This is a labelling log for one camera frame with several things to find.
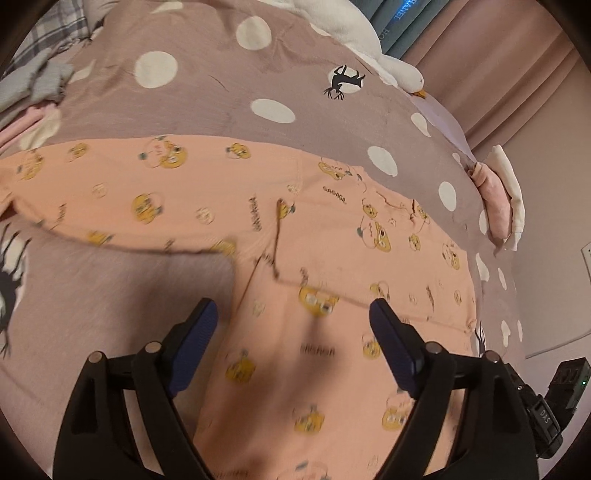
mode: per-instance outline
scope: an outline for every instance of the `folded white towel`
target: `folded white towel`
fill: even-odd
[[[521,187],[513,171],[513,166],[505,154],[503,147],[500,145],[492,147],[484,163],[499,176],[505,186],[505,190],[509,194],[509,197],[511,197],[511,211],[513,215],[511,235],[506,240],[505,247],[516,251],[525,226],[525,206],[523,204]]]

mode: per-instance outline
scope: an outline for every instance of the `blue gripper pad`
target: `blue gripper pad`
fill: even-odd
[[[171,359],[172,375],[168,383],[168,393],[172,397],[186,390],[191,383],[216,327],[217,306],[210,300]]]
[[[384,299],[374,300],[369,306],[369,324],[396,383],[416,399],[420,394],[417,374],[425,364],[423,339],[398,319]]]

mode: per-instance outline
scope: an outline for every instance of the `teal curtain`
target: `teal curtain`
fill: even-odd
[[[382,52],[400,58],[449,0],[351,0],[378,33]]]

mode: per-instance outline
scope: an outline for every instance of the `white wall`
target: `white wall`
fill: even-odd
[[[591,330],[591,281],[580,251],[591,242],[591,73],[582,61],[504,149],[524,195],[514,274],[530,354]],[[527,360],[524,380],[543,395],[558,364],[580,356],[591,361],[591,336]],[[540,461],[542,475],[590,411],[586,392],[561,451]]]

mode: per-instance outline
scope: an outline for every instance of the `pink clothing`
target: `pink clothing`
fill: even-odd
[[[511,233],[511,203],[501,179],[486,164],[477,162],[470,178],[484,200],[493,238],[504,240]]]
[[[0,131],[0,154],[5,152],[21,137],[41,125],[41,120],[53,109],[56,104],[42,102],[30,106],[23,114],[18,116],[11,124]]]
[[[466,252],[360,167],[197,135],[68,142],[3,166],[5,204],[57,234],[235,260],[194,437],[217,478],[376,475],[413,402],[372,334],[375,298],[426,341],[471,354]],[[429,471],[446,464],[461,406],[455,392]]]

